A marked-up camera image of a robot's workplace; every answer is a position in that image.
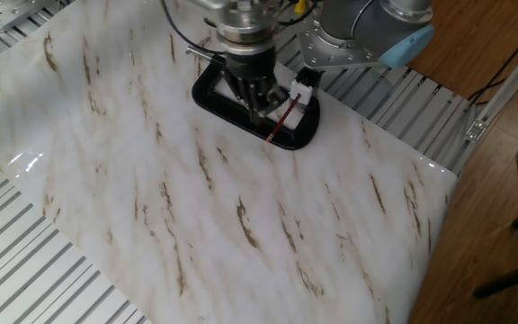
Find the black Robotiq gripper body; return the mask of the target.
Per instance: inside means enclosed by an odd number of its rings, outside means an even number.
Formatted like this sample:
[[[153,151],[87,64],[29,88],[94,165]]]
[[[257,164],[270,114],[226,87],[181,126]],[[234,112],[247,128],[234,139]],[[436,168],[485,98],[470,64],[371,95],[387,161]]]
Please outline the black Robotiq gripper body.
[[[276,49],[269,49],[252,55],[228,53],[225,57],[225,78],[235,94],[243,94],[250,85],[257,88],[258,94],[267,94],[278,85],[274,68]]]

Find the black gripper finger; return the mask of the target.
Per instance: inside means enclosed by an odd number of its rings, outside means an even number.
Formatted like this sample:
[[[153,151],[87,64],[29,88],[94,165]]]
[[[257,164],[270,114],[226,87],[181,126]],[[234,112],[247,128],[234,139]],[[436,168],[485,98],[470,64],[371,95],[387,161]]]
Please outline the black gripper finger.
[[[263,122],[263,117],[259,113],[261,107],[259,104],[260,85],[256,80],[237,80],[237,96],[244,102],[249,111],[249,120],[255,126],[259,126]]]
[[[263,96],[261,114],[268,115],[277,110],[290,98],[289,92],[282,86],[275,84]]]

